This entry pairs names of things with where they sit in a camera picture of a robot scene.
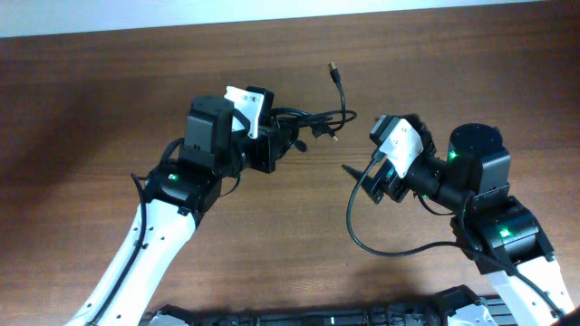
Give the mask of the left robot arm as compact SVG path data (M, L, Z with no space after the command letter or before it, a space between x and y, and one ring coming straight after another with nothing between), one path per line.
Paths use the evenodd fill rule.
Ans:
M221 196L226 177L246 168L271 173L295 134L278 125L274 95L228 87L191 102L185 135L159 164L135 177L140 203L119 251L71 325L136 325L169 265Z

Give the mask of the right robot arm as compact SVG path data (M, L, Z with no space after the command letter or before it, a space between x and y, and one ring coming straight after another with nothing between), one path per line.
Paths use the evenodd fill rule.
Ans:
M438 158L430 131L416 114L381 116L370 132L376 149L360 171L346 167L374 203L383 197L400 203L408 193L422 205L445 207L455 235L399 252L364 244L345 219L349 236L365 252L406 257L436 247L455 247L486 276L518 325L576 325L579 310L566 290L560 266L534 214L510 195L511 155L499 129L480 123L455 128L445 158Z

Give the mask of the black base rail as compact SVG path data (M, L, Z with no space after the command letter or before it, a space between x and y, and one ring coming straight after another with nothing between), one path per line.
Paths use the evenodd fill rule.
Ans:
M407 302L329 310L202 313L165 305L146 312L140 325L192 326L342 326L342 325L515 325L498 296L478 296L466 285Z

